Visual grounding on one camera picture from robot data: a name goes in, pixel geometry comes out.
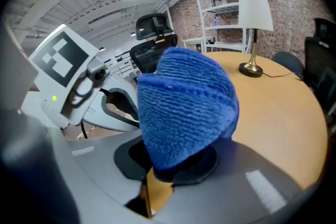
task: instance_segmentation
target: brick wall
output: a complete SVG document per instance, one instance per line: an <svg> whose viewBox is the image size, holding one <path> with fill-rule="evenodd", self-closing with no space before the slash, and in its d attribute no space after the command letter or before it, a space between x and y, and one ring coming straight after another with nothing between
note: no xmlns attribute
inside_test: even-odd
<svg viewBox="0 0 336 224"><path fill-rule="evenodd" d="M313 19L316 17L331 19L324 0L268 0L272 13L274 31L264 31L273 52L288 51L304 61L304 41L312 36L315 30ZM196 0L180 0L170 8L174 30L178 35L179 46L183 40L201 37L201 21ZM220 15L221 24L236 24L237 12ZM218 40L241 42L241 29L223 29L218 31ZM258 54L272 57L263 34L258 35Z"/></svg>

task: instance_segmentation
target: lamp base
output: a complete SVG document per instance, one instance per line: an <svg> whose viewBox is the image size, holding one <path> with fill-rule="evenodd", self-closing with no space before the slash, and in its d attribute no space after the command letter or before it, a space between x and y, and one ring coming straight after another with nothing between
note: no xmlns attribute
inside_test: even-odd
<svg viewBox="0 0 336 224"><path fill-rule="evenodd" d="M253 71L253 70L247 69L245 67L246 64L247 64L246 62L243 62L239 65L240 73L246 76L252 77L252 78L260 78L263 75L263 69L260 66L255 65L256 71Z"/></svg>

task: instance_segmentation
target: blue knit hat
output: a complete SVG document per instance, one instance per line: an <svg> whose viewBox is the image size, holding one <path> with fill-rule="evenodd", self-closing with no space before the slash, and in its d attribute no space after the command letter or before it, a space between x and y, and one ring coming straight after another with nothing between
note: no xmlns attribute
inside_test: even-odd
<svg viewBox="0 0 336 224"><path fill-rule="evenodd" d="M231 138L239 117L235 88L214 60L167 49L156 74L138 79L139 122L153 166L173 168L219 136Z"/></svg>

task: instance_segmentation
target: table lamp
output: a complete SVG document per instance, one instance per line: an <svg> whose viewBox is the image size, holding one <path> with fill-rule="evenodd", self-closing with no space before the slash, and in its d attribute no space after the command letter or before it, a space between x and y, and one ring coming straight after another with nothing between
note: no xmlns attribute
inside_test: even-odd
<svg viewBox="0 0 336 224"><path fill-rule="evenodd" d="M242 28L253 28L253 50L249 62L239 65L239 71L253 78L263 75L263 69L256 64L257 30L273 31L273 21L267 0L239 0L239 23Z"/></svg>

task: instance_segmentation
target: round table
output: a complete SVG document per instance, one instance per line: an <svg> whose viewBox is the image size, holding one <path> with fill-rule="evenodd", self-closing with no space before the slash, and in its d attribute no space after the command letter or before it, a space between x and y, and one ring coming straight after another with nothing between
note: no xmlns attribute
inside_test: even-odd
<svg viewBox="0 0 336 224"><path fill-rule="evenodd" d="M327 152L327 128L311 90L294 74L250 78L238 66L250 54L209 52L228 73L239 99L240 116L233 140L254 149L290 175L301 188L315 183ZM271 76L290 71L257 56L257 65Z"/></svg>

